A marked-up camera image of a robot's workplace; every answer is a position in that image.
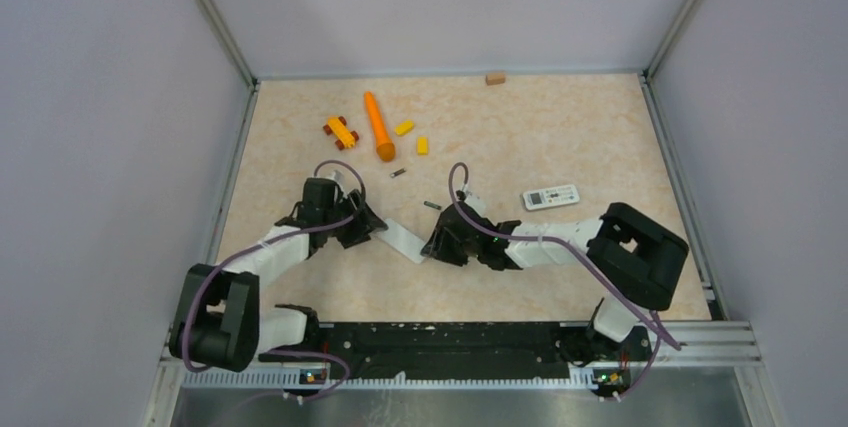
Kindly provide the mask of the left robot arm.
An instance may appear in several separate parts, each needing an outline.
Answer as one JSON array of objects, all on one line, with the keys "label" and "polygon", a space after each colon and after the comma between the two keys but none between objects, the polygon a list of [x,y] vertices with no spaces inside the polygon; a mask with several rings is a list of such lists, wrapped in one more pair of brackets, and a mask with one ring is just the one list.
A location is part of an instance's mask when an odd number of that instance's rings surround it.
[{"label": "left robot arm", "polygon": [[301,200],[262,240],[218,265],[188,270],[168,339],[170,354],[193,372],[210,367],[241,372],[256,355],[279,347],[297,360],[314,357],[321,344],[316,312],[282,305],[263,315],[262,290],[331,238],[350,248],[387,228],[361,189],[345,191],[331,178],[307,179]]}]

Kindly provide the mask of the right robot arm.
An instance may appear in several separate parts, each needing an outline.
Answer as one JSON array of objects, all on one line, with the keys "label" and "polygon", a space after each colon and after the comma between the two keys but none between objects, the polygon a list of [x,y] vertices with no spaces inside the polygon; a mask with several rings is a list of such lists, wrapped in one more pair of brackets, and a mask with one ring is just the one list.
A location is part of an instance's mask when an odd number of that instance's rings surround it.
[{"label": "right robot arm", "polygon": [[612,203],[593,219],[534,224],[493,223],[458,202],[442,211],[420,253],[456,266],[476,259],[495,271],[582,266],[607,292],[586,332],[594,356],[614,358],[637,324],[680,346],[658,315],[671,306],[689,246],[626,203]]}]

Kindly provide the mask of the white remote with dark screen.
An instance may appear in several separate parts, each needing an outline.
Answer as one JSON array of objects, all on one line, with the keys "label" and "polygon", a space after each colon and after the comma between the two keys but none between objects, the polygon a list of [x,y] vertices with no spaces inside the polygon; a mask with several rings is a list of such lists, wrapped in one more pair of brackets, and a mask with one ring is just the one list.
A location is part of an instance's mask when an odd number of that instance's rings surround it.
[{"label": "white remote with dark screen", "polygon": [[376,233],[379,240],[403,255],[414,264],[421,264],[421,254],[426,242],[393,219],[385,220],[386,229]]}]

